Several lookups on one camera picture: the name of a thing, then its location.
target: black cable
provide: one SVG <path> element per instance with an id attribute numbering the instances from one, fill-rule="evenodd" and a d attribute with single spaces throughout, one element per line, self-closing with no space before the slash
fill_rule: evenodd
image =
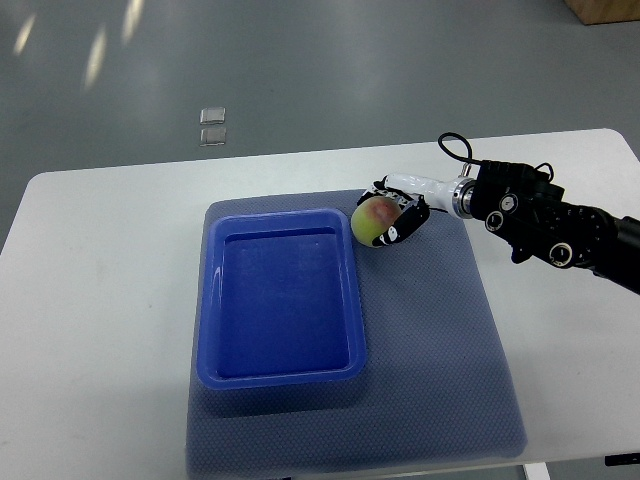
<path id="1" fill-rule="evenodd" d="M 456 155 L 455 153 L 453 153 L 451 150 L 449 150 L 447 147 L 444 146 L 443 142 L 444 142 L 444 139 L 447 137 L 455 138 L 456 140 L 460 140 L 462 143 L 464 143 L 464 146 L 467 147 L 466 158 L 460 155 Z M 444 151 L 444 153 L 449 155 L 451 158 L 455 158 L 456 160 L 459 160 L 461 162 L 471 163 L 473 165 L 482 165 L 482 162 L 480 160 L 476 160 L 473 158 L 473 151 L 471 150 L 471 144 L 468 142 L 466 138 L 464 138 L 459 133 L 455 133 L 455 132 L 443 133 L 438 137 L 438 145 Z"/>

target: blue mat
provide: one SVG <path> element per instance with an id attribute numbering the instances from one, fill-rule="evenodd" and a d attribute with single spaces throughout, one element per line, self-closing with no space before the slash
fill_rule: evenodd
<path id="1" fill-rule="evenodd" d="M 218 218 L 324 207 L 350 216 L 361 193 L 215 203 L 202 258 Z M 214 392 L 192 362 L 190 478 L 264 479 L 522 452 L 527 440 L 509 368 L 462 221 L 433 212 L 402 244 L 370 249 L 354 241 L 354 253 L 368 352 L 362 373 Z M 203 272 L 201 263 L 200 286 Z"/>

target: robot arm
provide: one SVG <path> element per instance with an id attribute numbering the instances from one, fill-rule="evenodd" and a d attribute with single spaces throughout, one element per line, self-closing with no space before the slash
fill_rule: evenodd
<path id="1" fill-rule="evenodd" d="M 468 156 L 451 153 L 442 143 L 446 137 L 463 141 Z M 638 220 L 618 219 L 596 207 L 563 202 L 564 189 L 551 184 L 549 164 L 534 168 L 474 160 L 469 143 L 454 133 L 441 135 L 438 143 L 452 157 L 467 162 L 458 178 L 440 182 L 391 174 L 375 182 L 358 201 L 385 195 L 403 209 L 389 231 L 374 240 L 374 246 L 406 239 L 426 222 L 429 209 L 446 211 L 456 218 L 483 221 L 487 231 L 512 246 L 514 263 L 534 256 L 557 268 L 585 268 L 640 294 Z M 470 163 L 480 166 L 477 179 L 468 176 Z M 542 167 L 548 167 L 549 173 Z"/>

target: white table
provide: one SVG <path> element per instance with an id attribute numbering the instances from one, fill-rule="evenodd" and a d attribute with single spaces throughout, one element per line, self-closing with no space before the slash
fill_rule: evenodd
<path id="1" fill-rule="evenodd" d="M 640 164 L 616 132 L 472 145 L 476 158 L 550 162 L 566 201 L 640 218 Z M 364 189 L 392 171 L 449 180 L 460 167 L 424 143 L 35 177 L 0 256 L 3 478 L 185 476 L 200 240 L 211 203 Z M 536 259 L 513 265 L 509 246 L 481 222 L 466 227 L 529 438 L 504 463 L 640 450 L 640 296 L 583 270 Z"/>

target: blue plastic tray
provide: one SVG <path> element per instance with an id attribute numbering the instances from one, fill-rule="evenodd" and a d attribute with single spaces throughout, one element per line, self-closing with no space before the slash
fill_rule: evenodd
<path id="1" fill-rule="evenodd" d="M 217 220 L 197 373 L 214 390 L 345 380 L 366 361 L 347 217 L 314 209 Z"/>

